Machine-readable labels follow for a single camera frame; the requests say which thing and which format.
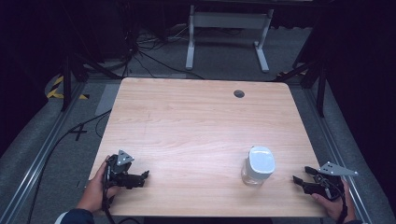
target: person's hand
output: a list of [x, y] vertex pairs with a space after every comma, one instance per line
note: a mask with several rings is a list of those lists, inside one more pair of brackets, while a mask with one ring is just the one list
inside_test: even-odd
[[[84, 194], [81, 197], [76, 208], [85, 209], [91, 213], [98, 211], [102, 208], [102, 197], [103, 197], [103, 182], [102, 178], [105, 174], [106, 161], [102, 163], [96, 175], [90, 180], [87, 188], [84, 190]], [[120, 187], [111, 187], [107, 191], [107, 198], [111, 198], [120, 191]]]
[[[347, 216], [344, 219], [344, 223], [347, 223], [348, 221], [356, 220], [356, 215], [355, 215], [355, 207], [353, 205], [352, 198], [349, 194], [349, 185], [345, 180], [342, 181], [344, 184], [344, 191], [346, 195], [346, 206], [347, 206]], [[338, 198], [334, 202], [331, 202], [326, 198], [324, 198], [323, 196], [316, 193], [313, 193], [311, 196], [312, 198], [315, 199], [315, 201], [317, 201], [327, 210], [327, 214], [329, 215], [329, 217], [331, 217], [335, 221], [338, 220], [343, 210], [343, 200], [341, 198]]]

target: gray carpet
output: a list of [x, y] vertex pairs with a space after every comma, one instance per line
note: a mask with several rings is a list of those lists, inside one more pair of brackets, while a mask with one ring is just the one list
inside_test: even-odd
[[[309, 35], [309, 29], [271, 29], [264, 44], [264, 52], [270, 67], [270, 72], [264, 74], [259, 66], [253, 41], [259, 34], [255, 31], [243, 31], [240, 34], [230, 35], [218, 30], [204, 30], [196, 37], [194, 67], [191, 72], [205, 79], [217, 80], [245, 80], [265, 81], [275, 78], [279, 72], [291, 70], [303, 43]], [[185, 39], [164, 45], [159, 49], [143, 51], [147, 55], [165, 63], [177, 70], [157, 63], [145, 55], [135, 55], [128, 64], [129, 77], [168, 77], [168, 78], [198, 78], [184, 70], [188, 42]], [[122, 75], [123, 68], [114, 71]], [[298, 85], [300, 77], [287, 81], [298, 106], [304, 126], [318, 157], [320, 164], [332, 159], [326, 137], [318, 125], [315, 111], [310, 108], [306, 90]], [[57, 139], [77, 124], [91, 119], [111, 108], [116, 96], [117, 80], [110, 80], [102, 74], [91, 74], [82, 93], [89, 94], [88, 100], [77, 100], [70, 108]], [[24, 174], [35, 159], [35, 155], [46, 142], [47, 136], [59, 116], [62, 99], [51, 98], [30, 123], [21, 131], [8, 151], [0, 160], [0, 197], [2, 198], [0, 214], [6, 210]], [[375, 177], [366, 165], [360, 154], [337, 103], [332, 98], [329, 87], [326, 90], [325, 119], [331, 130], [333, 140], [340, 149], [347, 168], [360, 172], [354, 178], [361, 200], [370, 215], [371, 223], [396, 223], [395, 217], [389, 208], [386, 195], [375, 180]], [[46, 167], [40, 185], [35, 210], [31, 223], [53, 223], [62, 212], [73, 208], [82, 194], [92, 168], [97, 149], [101, 142], [108, 117], [97, 119], [84, 125], [81, 137], [67, 135], [55, 148]], [[34, 189], [24, 201], [20, 211], [16, 212], [13, 223], [25, 223], [32, 204]], [[103, 216], [95, 217], [96, 223], [107, 223]], [[307, 223], [319, 224], [318, 218], [283, 218], [274, 217], [275, 224]], [[324, 223], [333, 223], [329, 218]]]

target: table top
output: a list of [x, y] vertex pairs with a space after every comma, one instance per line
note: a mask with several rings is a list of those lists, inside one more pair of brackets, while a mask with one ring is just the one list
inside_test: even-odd
[[[268, 147], [276, 161], [260, 188], [241, 179], [253, 146]], [[284, 83], [125, 78], [90, 178], [119, 149], [134, 157], [129, 174], [150, 173], [143, 188], [116, 196], [113, 215], [326, 216], [292, 181], [313, 182], [304, 167], [318, 161]]]

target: dark background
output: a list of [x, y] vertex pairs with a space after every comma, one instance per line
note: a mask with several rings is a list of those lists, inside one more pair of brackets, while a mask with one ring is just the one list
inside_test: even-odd
[[[59, 73], [69, 50], [96, 62], [121, 58], [139, 27], [164, 37], [166, 28], [186, 23], [189, 14], [188, 6], [127, 7], [130, 12], [139, 10], [122, 14], [120, 5], [112, 1], [0, 3], [0, 156], [48, 101], [44, 88]], [[284, 8], [276, 11], [272, 25], [315, 26], [301, 53], [301, 63], [329, 50], [330, 38], [333, 48], [326, 62], [328, 81], [361, 153], [395, 212], [395, 178], [391, 175], [396, 168], [394, 5], [391, 1], [360, 0], [351, 1], [350, 7], [332, 12], [330, 21], [320, 23], [321, 11]]]

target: table leg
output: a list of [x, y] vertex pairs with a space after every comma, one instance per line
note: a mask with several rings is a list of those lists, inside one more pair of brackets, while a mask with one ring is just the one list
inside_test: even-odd
[[267, 33], [268, 33], [268, 29], [271, 24], [271, 19], [273, 17], [273, 13], [274, 13], [273, 9], [268, 10], [267, 18], [264, 22], [264, 25], [262, 26], [262, 37], [260, 38], [260, 42], [259, 41], [254, 42], [257, 57], [259, 58], [259, 62], [260, 62], [260, 67], [262, 68], [262, 71], [264, 73], [269, 72], [269, 67], [268, 67], [267, 61], [265, 60], [264, 51], [262, 50], [262, 46], [264, 45], [265, 37], [267, 37]]
[[194, 6], [190, 7], [190, 21], [189, 21], [189, 48], [187, 50], [186, 69], [191, 70], [194, 61]]

